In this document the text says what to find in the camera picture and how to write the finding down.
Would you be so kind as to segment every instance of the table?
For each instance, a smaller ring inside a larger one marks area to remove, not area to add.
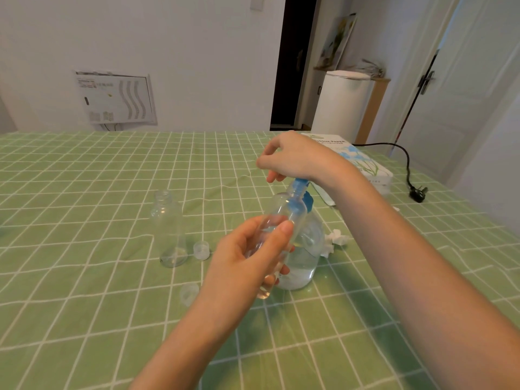
[[[3,389],[126,388],[186,312],[183,284],[209,260],[163,268],[147,219],[153,191],[184,203],[189,243],[217,241],[285,190],[255,159],[269,132],[8,134],[0,137]],[[389,203],[520,326],[520,241],[451,190]],[[326,231],[348,233],[310,188]],[[202,389],[435,388],[358,246],[322,258],[308,287],[256,301]]]

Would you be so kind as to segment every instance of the painting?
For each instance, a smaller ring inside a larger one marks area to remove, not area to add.
[[[334,19],[316,66],[318,69],[332,71],[337,68],[355,22],[355,13]]]

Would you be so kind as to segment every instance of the door handle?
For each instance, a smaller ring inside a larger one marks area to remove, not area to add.
[[[302,65],[302,56],[303,49],[298,52],[298,56],[296,56],[296,72],[300,72],[300,67]]]
[[[428,85],[430,84],[431,81],[435,80],[435,78],[433,78],[433,75],[435,74],[435,71],[430,71],[430,73],[428,74],[428,76],[426,76],[423,80],[423,84],[422,84],[422,89],[421,89],[421,94],[425,94],[426,93],[426,89],[428,88]]]

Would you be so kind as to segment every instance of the white door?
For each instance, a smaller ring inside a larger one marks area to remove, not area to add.
[[[446,182],[520,73],[520,0],[461,0],[397,141],[413,167]],[[393,157],[402,158],[400,150]]]

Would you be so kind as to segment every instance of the clear plastic bottle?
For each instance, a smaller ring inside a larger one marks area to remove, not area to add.
[[[265,213],[255,235],[251,239],[250,247],[246,252],[246,257],[250,257],[260,249],[269,234],[271,234],[277,225],[285,220],[290,220],[294,223],[294,232],[290,241],[290,243],[293,243],[294,238],[298,235],[303,219],[307,214],[307,207],[303,202],[302,197],[305,194],[308,185],[308,180],[297,178],[289,185],[287,191],[273,196],[269,210]],[[258,298],[264,299],[269,297],[287,254],[287,251],[280,253],[278,264],[270,274],[266,275],[264,283],[258,291]]]
[[[313,198],[309,193],[305,193],[304,202],[308,213],[294,240],[294,251],[285,260],[290,272],[281,275],[278,283],[278,287],[285,290],[302,288],[310,282],[325,244],[323,222],[313,210]]]
[[[154,250],[159,252],[161,264],[177,267],[188,259],[186,236],[183,232],[183,211],[168,190],[155,192],[155,205],[151,212]]]

